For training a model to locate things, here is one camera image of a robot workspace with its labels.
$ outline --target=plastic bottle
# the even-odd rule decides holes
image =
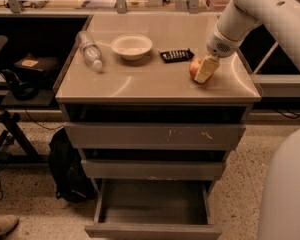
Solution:
[[[77,38],[79,41],[79,49],[86,64],[97,72],[103,72],[102,54],[92,36],[84,30],[78,33]]]

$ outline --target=cabinet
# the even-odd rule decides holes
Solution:
[[[94,224],[86,231],[106,238],[217,239],[221,231],[211,225],[207,198],[261,99],[258,88],[237,55],[222,60],[203,85],[189,77],[188,62],[164,64],[159,57],[158,50],[188,45],[202,53],[215,14],[123,17],[93,15],[88,31],[105,72],[93,72],[76,51],[56,95],[85,173],[98,182]],[[160,20],[179,24],[162,38]],[[132,31],[154,46],[145,58],[128,62],[109,42]]]

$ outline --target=speckled floor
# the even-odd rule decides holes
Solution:
[[[292,132],[299,120],[281,120],[281,116],[252,117],[246,132],[228,160],[226,170],[209,196],[214,224],[223,234],[219,240],[254,240],[259,205],[269,160]],[[56,128],[60,122],[41,122]],[[33,122],[19,123],[40,154],[49,152],[48,143],[55,130]],[[13,154],[22,154],[17,144],[5,146]],[[3,199],[0,214],[19,216],[18,227],[5,236],[8,240],[85,240],[90,239],[85,225],[93,223],[95,201],[71,204],[55,198],[55,185],[47,164],[19,164],[0,167]]]

